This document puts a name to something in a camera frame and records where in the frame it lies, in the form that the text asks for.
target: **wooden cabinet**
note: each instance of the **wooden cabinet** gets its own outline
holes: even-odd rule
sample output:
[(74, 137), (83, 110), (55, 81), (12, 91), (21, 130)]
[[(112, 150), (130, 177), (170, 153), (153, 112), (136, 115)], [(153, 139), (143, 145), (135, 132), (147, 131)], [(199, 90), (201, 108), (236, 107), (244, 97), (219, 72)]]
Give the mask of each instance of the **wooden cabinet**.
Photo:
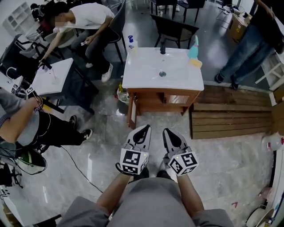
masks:
[(144, 112), (184, 112), (200, 91), (180, 89), (131, 88), (127, 124), (136, 128), (136, 116)]

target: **black faucet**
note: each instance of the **black faucet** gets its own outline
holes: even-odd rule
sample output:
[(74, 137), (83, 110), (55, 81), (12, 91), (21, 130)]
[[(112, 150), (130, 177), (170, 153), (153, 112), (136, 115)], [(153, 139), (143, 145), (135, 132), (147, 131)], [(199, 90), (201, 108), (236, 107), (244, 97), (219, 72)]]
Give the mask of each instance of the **black faucet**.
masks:
[(160, 42), (161, 42), (160, 52), (162, 55), (164, 55), (166, 53), (166, 39), (164, 35), (162, 35)]

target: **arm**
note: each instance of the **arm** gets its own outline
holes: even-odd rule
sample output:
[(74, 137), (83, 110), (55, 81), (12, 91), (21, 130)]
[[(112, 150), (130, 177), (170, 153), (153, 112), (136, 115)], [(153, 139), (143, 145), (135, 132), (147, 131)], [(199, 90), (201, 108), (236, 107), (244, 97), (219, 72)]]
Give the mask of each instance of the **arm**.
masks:
[(43, 56), (43, 58), (41, 60), (46, 59), (50, 55), (50, 53), (53, 52), (53, 50), (58, 46), (58, 44), (59, 44), (63, 34), (64, 34), (63, 32), (58, 32), (56, 34), (56, 37), (50, 43), (46, 53), (44, 54), (44, 56)]
[(38, 106), (35, 98), (30, 98), (22, 108), (5, 120), (0, 128), (0, 136), (9, 143), (15, 143), (30, 120), (34, 109)]
[(190, 217), (193, 217), (196, 213), (203, 211), (204, 207), (202, 201), (187, 174), (178, 176), (177, 182), (181, 191), (183, 205)]
[(93, 40), (103, 31), (105, 30), (111, 23), (112, 21), (112, 17), (110, 16), (106, 16), (106, 20), (105, 22), (99, 27), (99, 29), (97, 30), (97, 32), (89, 37), (86, 38), (86, 42), (87, 45), (89, 45), (91, 42), (93, 42)]
[(120, 173), (98, 198), (97, 204), (106, 208), (109, 214), (111, 214), (118, 204), (129, 179), (130, 176)]
[(261, 0), (255, 0), (256, 4), (258, 4), (260, 7), (262, 7), (266, 13), (271, 16), (272, 19), (274, 19), (275, 14), (272, 11), (272, 8), (269, 8), (265, 3), (263, 3)]

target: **white sink basin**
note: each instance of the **white sink basin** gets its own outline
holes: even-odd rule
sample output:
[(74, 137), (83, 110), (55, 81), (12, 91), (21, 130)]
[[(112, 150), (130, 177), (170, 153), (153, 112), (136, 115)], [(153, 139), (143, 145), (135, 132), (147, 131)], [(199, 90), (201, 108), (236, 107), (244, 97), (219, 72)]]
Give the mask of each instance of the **white sink basin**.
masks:
[(123, 88), (171, 88), (203, 90), (200, 68), (189, 64), (188, 50), (139, 48), (128, 54), (124, 69)]

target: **black t-shirt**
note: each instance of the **black t-shirt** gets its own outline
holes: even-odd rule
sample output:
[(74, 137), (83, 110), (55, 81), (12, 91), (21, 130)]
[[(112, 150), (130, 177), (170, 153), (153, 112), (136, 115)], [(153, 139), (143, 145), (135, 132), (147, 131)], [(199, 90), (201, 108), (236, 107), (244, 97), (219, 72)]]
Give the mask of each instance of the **black t-shirt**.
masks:
[[(262, 0), (272, 10), (275, 16), (284, 24), (284, 1), (283, 0)], [(265, 41), (273, 48), (277, 48), (282, 43), (282, 34), (275, 20), (273, 20), (266, 10), (258, 6), (257, 12), (251, 19), (251, 24), (257, 27)]]

